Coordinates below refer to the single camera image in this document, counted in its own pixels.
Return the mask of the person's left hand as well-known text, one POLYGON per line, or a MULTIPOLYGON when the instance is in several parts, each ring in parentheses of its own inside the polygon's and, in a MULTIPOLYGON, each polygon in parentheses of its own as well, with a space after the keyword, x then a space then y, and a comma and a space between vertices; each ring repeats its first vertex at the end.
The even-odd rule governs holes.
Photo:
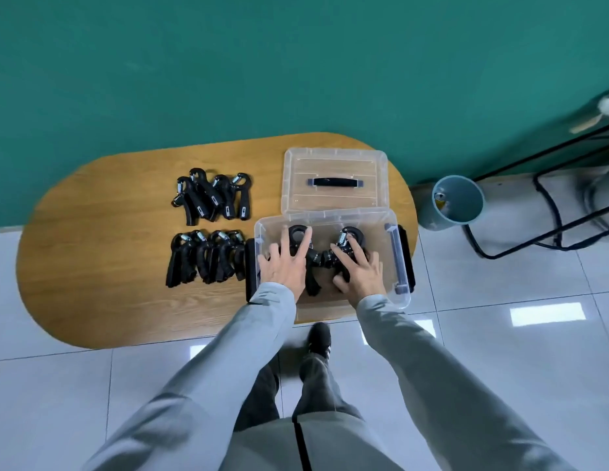
POLYGON ((313 231, 307 227, 298 252, 292 257, 281 257, 281 238, 279 243, 269 245, 267 255, 259 254, 269 260, 269 273, 260 274, 261 283, 277 283, 283 285, 293 294, 293 302, 297 303, 305 290, 306 253, 313 231))

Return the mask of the person's right hand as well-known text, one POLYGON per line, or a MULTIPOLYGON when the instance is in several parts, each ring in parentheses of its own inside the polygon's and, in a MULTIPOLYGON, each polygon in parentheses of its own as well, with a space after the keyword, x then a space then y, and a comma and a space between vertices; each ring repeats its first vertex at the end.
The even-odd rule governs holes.
POLYGON ((359 302, 372 295, 386 295, 382 275, 382 263, 377 252, 369 253, 367 259, 362 249, 354 238, 349 238, 350 244, 356 253, 356 262, 342 252, 336 244, 331 244, 330 249, 337 255, 340 262, 350 273, 348 294, 344 294, 350 305, 357 309, 359 302))

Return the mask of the black spring hand gripper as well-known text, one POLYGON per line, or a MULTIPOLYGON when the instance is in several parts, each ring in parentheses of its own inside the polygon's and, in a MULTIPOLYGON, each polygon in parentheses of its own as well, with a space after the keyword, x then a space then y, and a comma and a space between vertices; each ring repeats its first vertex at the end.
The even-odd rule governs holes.
MULTIPOLYGON (((293 256, 298 252, 301 245, 304 233, 307 227, 304 225, 292 225, 288 230, 289 235, 289 252, 293 256)), ((306 276, 305 290, 310 297, 317 296, 322 287, 318 284, 313 269, 323 266, 323 255, 319 253, 313 246, 313 241, 309 241, 308 251, 306 253, 306 276)))
MULTIPOLYGON (((335 244, 342 252, 346 253, 351 260, 356 262, 356 253, 350 244, 349 238, 354 238, 368 259, 369 253, 365 248, 365 236, 363 235, 362 231, 356 227, 347 226, 341 229, 340 235, 335 244)), ((350 273, 348 269, 340 262, 332 249, 328 249, 322 253, 322 267, 326 269, 333 269, 334 275, 341 275, 343 280, 347 283, 350 281, 350 273)))

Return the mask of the person's left forearm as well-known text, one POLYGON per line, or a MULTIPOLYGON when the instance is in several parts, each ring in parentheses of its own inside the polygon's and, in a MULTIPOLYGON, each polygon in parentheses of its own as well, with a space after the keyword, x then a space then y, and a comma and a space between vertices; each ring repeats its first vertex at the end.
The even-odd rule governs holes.
POLYGON ((294 295, 264 283, 252 303, 139 408, 83 471, 217 471, 259 371, 283 346, 294 295))

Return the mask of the person's right forearm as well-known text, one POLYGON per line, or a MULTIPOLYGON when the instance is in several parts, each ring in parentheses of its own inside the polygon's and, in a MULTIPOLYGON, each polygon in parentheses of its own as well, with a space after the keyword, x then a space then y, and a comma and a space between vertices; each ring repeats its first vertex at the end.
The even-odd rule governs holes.
POLYGON ((443 471, 577 471, 385 295, 361 299, 356 311, 443 471))

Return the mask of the black box latch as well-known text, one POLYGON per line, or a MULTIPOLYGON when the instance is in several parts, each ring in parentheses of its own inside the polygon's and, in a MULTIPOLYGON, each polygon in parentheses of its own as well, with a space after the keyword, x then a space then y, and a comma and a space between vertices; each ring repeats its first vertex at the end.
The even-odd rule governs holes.
POLYGON ((246 301, 250 303, 259 286, 259 272, 257 271, 257 251, 255 239, 249 238, 244 245, 244 269, 246 284, 246 301))
POLYGON ((404 259, 404 265, 405 265, 405 269, 406 269, 406 275, 408 277, 409 292, 412 294, 416 287, 416 278, 415 278, 415 274, 414 274, 414 268, 412 265, 412 257, 411 257, 410 247, 409 247, 409 238, 408 238, 406 229, 403 228, 402 225, 398 225, 398 230, 399 230, 399 237, 400 237, 401 246, 402 246, 402 250, 403 250, 403 259, 404 259))

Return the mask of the clear plastic storage box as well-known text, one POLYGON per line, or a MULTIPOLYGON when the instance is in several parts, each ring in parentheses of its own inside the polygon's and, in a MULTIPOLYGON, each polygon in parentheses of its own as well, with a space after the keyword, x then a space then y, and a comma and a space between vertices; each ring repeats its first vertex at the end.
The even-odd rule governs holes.
MULTIPOLYGON (((365 236, 368 253, 379 253, 382 261, 383 280, 388 298, 399 308, 410 303, 408 277, 403 259, 398 223, 392 210, 388 208, 354 208, 301 212, 285 216, 266 217, 254 226, 257 256, 267 255, 269 245, 279 243, 283 227, 304 225, 313 230, 313 246, 323 253, 335 244, 341 229, 356 227, 365 236)), ((322 287, 320 293, 310 297, 306 290, 296 306, 295 324, 315 323, 335 320, 354 313, 345 296, 334 286, 333 269, 314 268, 314 276, 322 287)))

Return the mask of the black shoe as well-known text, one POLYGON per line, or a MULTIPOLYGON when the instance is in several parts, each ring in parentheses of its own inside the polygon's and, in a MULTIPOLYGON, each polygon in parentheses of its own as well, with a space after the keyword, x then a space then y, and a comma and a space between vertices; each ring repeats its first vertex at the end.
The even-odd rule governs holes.
POLYGON ((309 329, 306 340, 307 351, 328 361, 332 347, 332 336, 327 323, 318 322, 309 329))

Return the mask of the row of black hand grippers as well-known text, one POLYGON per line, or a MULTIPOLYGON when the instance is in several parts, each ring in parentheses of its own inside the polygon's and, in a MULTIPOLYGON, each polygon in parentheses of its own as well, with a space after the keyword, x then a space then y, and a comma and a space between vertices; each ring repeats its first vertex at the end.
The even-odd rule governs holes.
POLYGON ((240 230, 178 233, 171 240, 170 251, 165 280, 168 288, 197 279, 206 285, 231 277, 246 279, 246 239, 240 230))
POLYGON ((176 194, 171 200, 174 208, 183 208, 185 223, 194 226, 200 220, 250 220, 252 177, 238 173, 233 177, 215 174, 212 179, 200 167, 190 169, 176 180, 176 194))

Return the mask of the clear plastic box lid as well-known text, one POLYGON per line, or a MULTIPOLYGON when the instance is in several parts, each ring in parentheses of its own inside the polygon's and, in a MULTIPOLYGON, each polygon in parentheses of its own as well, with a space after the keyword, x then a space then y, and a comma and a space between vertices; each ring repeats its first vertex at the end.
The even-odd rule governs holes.
POLYGON ((281 213, 354 208, 388 208, 388 160, 384 152, 371 149, 290 148, 283 168, 281 213), (356 178, 363 188, 316 188, 307 179, 356 178))

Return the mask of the person's right leg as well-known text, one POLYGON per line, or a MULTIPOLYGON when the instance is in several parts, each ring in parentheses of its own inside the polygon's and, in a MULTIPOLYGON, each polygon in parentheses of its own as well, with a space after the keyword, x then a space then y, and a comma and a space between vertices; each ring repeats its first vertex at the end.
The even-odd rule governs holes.
POLYGON ((300 364, 302 393, 292 417, 314 412, 340 412, 362 420, 357 408, 341 396, 325 356, 307 353, 300 364))

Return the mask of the person's leg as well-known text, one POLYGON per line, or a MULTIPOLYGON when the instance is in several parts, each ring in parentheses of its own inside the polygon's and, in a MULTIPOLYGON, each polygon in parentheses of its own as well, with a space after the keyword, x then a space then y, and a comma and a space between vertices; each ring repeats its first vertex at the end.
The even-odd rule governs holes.
POLYGON ((314 412, 340 412, 362 420, 357 408, 341 396, 325 356, 307 353, 300 364, 302 393, 292 417, 314 412))
POLYGON ((276 396, 279 392, 279 378, 266 364, 258 373, 250 393, 238 413, 234 432, 242 432, 279 419, 276 396))

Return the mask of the person's left leg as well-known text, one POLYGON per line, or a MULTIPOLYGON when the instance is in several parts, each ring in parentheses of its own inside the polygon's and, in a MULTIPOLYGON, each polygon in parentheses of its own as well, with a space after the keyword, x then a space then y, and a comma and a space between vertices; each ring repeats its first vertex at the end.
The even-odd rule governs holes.
POLYGON ((279 392, 279 378, 266 364, 258 373, 250 393, 238 413, 234 432, 242 432, 279 419, 276 396, 279 392))

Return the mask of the grey-blue waste bin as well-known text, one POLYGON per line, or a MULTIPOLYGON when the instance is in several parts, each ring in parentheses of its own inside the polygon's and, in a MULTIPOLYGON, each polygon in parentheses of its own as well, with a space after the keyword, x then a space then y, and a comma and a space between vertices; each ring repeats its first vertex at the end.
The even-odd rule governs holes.
POLYGON ((481 216, 485 204, 484 192, 475 181, 460 175, 445 176, 423 196, 418 206, 418 223, 432 231, 466 226, 481 216), (434 204, 436 191, 443 191, 448 201, 442 211, 434 204))

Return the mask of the grey jacket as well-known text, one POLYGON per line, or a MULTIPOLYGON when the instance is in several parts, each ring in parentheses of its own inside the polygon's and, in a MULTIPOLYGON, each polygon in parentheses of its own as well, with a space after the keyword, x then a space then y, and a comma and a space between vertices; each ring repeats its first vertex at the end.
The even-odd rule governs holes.
POLYGON ((403 471, 364 420, 342 412, 283 418, 232 435, 219 471, 403 471))

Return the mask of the white fan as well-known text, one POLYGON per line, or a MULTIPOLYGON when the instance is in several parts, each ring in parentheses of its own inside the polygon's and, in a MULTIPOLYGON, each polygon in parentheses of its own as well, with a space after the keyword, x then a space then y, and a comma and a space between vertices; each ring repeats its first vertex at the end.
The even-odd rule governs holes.
POLYGON ((609 91, 599 98, 594 115, 591 118, 580 122, 578 125, 572 126, 569 129, 569 133, 579 134, 587 131, 606 118, 609 118, 609 91))

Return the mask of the black metal frame stand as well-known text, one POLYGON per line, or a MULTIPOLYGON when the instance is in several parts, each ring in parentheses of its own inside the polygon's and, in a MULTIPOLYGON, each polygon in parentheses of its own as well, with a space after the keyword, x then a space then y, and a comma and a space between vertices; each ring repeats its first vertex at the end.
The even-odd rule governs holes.
MULTIPOLYGON (((544 158, 545 156, 549 156, 551 154, 558 152, 559 150, 569 148, 580 142, 600 141, 600 140, 606 140, 606 141, 609 140, 609 124, 606 126, 603 126, 603 127, 598 127, 596 129, 593 129, 592 131, 590 131, 588 133, 577 135, 574 138, 572 138, 566 142, 557 144, 557 145, 552 146, 545 150, 541 150, 535 154, 518 159, 512 163, 499 167, 495 170, 489 171, 488 173, 477 176, 474 178, 474 181, 476 183, 478 183, 478 182, 481 182, 488 178, 491 178, 493 176, 498 176, 499 174, 512 170, 513 168, 533 162, 540 158, 544 158)), ((546 233, 543 233, 537 237, 534 237, 530 240, 527 240, 521 244, 515 245, 505 251, 502 251, 501 253, 491 255, 491 254, 486 253, 481 248, 480 244, 475 239, 470 226, 469 225, 462 226, 464 236, 467 239, 467 241, 468 241, 469 245, 471 246, 471 248, 473 249, 473 251, 479 257, 481 257, 483 259, 495 261, 497 259, 502 259, 513 253, 517 253, 519 251, 527 249, 530 246, 538 246, 538 247, 542 247, 547 250, 559 251, 559 252, 564 252, 564 253, 571 252, 571 251, 579 251, 579 250, 588 248, 588 247, 598 243, 601 239, 609 237, 609 228, 608 228, 608 229, 602 230, 600 233, 598 233, 596 235, 588 237, 575 244, 568 245, 568 246, 563 245, 564 232, 567 232, 569 230, 572 230, 574 228, 577 228, 581 225, 584 225, 585 223, 589 223, 594 220, 601 220, 602 217, 609 215, 609 205, 600 210, 595 210, 591 213, 588 213, 587 215, 585 215, 577 220, 571 221, 569 223, 563 223, 561 214, 560 214, 560 211, 559 211, 559 208, 558 208, 556 202, 553 200, 553 198, 549 194, 548 190, 545 189, 544 186, 539 181, 541 176, 544 176, 549 173, 553 173, 554 171, 559 170, 562 167, 566 167, 566 166, 572 165, 574 163, 578 163, 582 160, 591 158, 593 156, 599 155, 606 151, 609 151, 609 143, 605 144, 601 147, 598 147, 594 150, 591 150, 587 153, 584 153, 578 157, 571 158, 566 161, 562 161, 551 167, 547 167, 532 175, 532 178, 531 178, 532 184, 533 184, 536 192, 538 192, 544 198, 544 201, 547 203, 549 212, 551 213, 553 224, 555 226, 554 229, 552 229, 546 233)))

